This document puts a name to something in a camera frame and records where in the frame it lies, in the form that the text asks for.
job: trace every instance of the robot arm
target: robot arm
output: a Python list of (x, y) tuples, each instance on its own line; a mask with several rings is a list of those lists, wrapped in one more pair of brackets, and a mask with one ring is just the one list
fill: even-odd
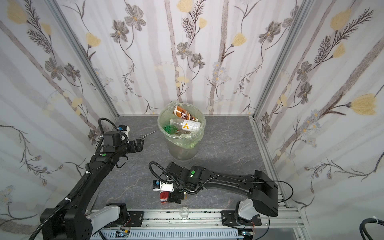
[[(156, 162), (149, 163), (152, 173), (152, 166), (160, 166)], [(255, 171), (249, 175), (222, 174), (210, 171), (201, 166), (192, 166), (191, 169), (180, 167), (171, 162), (166, 169), (162, 169), (164, 174), (173, 180), (174, 191), (185, 191), (189, 194), (197, 194), (203, 187), (206, 189), (221, 189), (236, 194), (244, 195), (251, 199), (257, 212), (276, 217), (278, 215), (278, 186), (264, 172)], [(163, 182), (162, 190), (169, 189), (169, 181), (158, 178), (158, 182)]]
[(142, 139), (136, 139), (137, 142), (129, 141), (124, 131), (106, 132), (101, 141), (103, 140), (103, 151), (96, 151), (91, 157), (90, 162), (85, 165), (86, 173), (67, 197), (54, 209), (44, 210), (40, 216), (41, 224), (31, 235), (30, 240), (34, 239), (40, 230), (43, 232), (44, 240), (89, 239), (96, 231), (122, 215), (127, 218), (125, 205), (106, 206), (96, 213), (85, 216), (87, 205), (103, 179), (115, 166), (122, 167), (118, 166), (119, 159), (126, 157), (128, 153), (142, 151), (144, 145)]

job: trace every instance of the plastic bottle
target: plastic bottle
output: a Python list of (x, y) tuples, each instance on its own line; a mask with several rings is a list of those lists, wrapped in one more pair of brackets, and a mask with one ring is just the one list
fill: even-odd
[(187, 112), (187, 110), (185, 110), (184, 108), (182, 108), (180, 106), (175, 107), (175, 109), (173, 110), (173, 114), (175, 114), (176, 116), (178, 116), (179, 118), (182, 118), (182, 119), (192, 120), (195, 122), (199, 121), (197, 118), (195, 118), (194, 116), (189, 114), (189, 112)]
[(188, 131), (178, 130), (177, 127), (175, 127), (175, 126), (173, 126), (173, 125), (170, 125), (170, 124), (166, 124), (166, 125), (164, 126), (164, 130), (165, 130), (167, 133), (171, 134), (171, 135), (173, 135), (173, 134), (175, 134), (175, 135), (189, 134)]
[(169, 133), (169, 134), (174, 134), (176, 133), (178, 130), (177, 130), (177, 127), (171, 125), (171, 124), (166, 124), (164, 126), (164, 130)]
[(169, 124), (177, 127), (178, 130), (184, 130), (188, 132), (196, 132), (200, 129), (201, 122), (195, 122), (186, 119), (171, 119)]

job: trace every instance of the scissors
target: scissors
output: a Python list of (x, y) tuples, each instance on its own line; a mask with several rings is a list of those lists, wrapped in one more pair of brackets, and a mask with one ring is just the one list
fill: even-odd
[(141, 140), (144, 140), (144, 138), (146, 137), (146, 136), (148, 136), (148, 135), (150, 135), (150, 134), (152, 134), (152, 133), (154, 133), (155, 131), (153, 131), (153, 132), (151, 132), (151, 133), (148, 133), (147, 135), (143, 135), (143, 134), (140, 134), (139, 135), (139, 138), (141, 139)]

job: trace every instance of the bottle label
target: bottle label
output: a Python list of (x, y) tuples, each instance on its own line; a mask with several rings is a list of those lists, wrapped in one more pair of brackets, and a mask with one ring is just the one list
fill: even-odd
[(188, 132), (196, 132), (200, 129), (200, 122), (194, 122), (191, 120), (184, 120), (183, 121), (183, 130)]

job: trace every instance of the green plastic bottle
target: green plastic bottle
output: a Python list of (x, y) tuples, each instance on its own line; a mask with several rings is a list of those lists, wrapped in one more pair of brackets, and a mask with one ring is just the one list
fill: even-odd
[(177, 132), (177, 127), (167, 124), (164, 126), (164, 130), (169, 134), (174, 134)]

